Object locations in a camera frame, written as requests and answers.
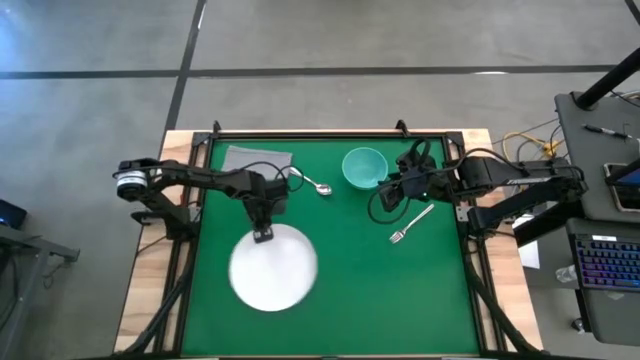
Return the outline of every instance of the gray cloth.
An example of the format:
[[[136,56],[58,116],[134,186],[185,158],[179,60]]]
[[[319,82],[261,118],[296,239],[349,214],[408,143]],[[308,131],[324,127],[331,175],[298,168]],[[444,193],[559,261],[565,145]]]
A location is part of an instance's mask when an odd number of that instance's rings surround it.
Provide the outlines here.
[[[256,161],[266,161],[275,165],[278,169],[291,165],[293,154],[279,151],[267,151],[241,148],[238,146],[229,146],[224,157],[222,171],[238,169],[249,165]],[[266,180],[275,179],[278,171],[273,167],[265,164],[258,164],[247,168],[247,170],[255,171],[262,174]],[[283,175],[289,176],[289,168],[282,170]]]

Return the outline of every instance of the silver fork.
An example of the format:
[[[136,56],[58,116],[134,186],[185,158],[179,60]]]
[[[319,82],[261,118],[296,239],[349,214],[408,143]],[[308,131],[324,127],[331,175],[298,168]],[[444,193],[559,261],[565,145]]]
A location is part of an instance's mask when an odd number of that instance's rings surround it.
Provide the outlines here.
[[[398,241],[402,240],[404,235],[407,233],[407,230],[409,230],[409,228],[412,227],[415,223],[417,223],[418,220],[422,219],[431,210],[433,210],[434,206],[435,206],[434,204],[427,206],[427,208],[424,209],[418,216],[416,216],[415,219],[411,220],[411,222],[407,226],[405,226],[404,229],[394,232],[393,235],[391,235],[391,237],[389,238],[391,243],[395,244]]]

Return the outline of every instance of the teal bowl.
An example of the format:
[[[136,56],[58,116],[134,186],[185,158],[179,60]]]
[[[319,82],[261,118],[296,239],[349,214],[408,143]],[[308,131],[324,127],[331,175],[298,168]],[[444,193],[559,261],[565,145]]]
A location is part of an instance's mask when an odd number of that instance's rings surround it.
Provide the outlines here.
[[[378,186],[378,181],[387,178],[388,171],[387,160],[379,151],[371,148],[353,149],[342,160],[342,174],[360,190]]]

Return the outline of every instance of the yellow cable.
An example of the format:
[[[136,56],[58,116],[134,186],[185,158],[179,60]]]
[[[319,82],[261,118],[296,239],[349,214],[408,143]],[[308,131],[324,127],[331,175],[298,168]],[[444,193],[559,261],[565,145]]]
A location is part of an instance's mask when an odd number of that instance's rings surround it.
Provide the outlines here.
[[[527,134],[527,133],[519,133],[519,132],[510,132],[510,133],[506,133],[504,134],[504,136],[502,137],[502,154],[504,155],[504,157],[507,158],[507,160],[511,161],[511,159],[509,158],[509,151],[507,150],[507,142],[506,140],[511,139],[512,137],[516,137],[516,136],[520,136],[523,137],[525,139],[531,140],[535,143],[538,143],[542,146],[545,146],[547,143],[545,143],[544,141],[540,140],[540,139],[536,139],[533,136]]]
[[[564,139],[560,141],[554,141],[553,144],[546,143],[542,147],[542,151],[547,158],[551,159],[555,156],[556,150],[558,150],[558,146],[562,145],[563,143]]]

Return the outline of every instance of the pen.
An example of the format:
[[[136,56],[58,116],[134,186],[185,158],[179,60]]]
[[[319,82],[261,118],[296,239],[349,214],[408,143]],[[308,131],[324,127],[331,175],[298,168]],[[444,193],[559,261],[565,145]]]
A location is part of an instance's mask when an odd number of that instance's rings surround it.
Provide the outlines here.
[[[597,126],[593,126],[593,125],[588,125],[588,124],[582,124],[582,127],[584,127],[585,129],[587,129],[588,131],[591,131],[591,132],[600,133],[600,134],[607,134],[607,135],[611,135],[613,137],[617,137],[617,138],[620,138],[620,139],[633,139],[633,136],[631,136],[631,135],[619,133],[617,131],[613,131],[613,130],[610,130],[610,129],[605,129],[605,128],[601,128],[601,127],[597,127]]]

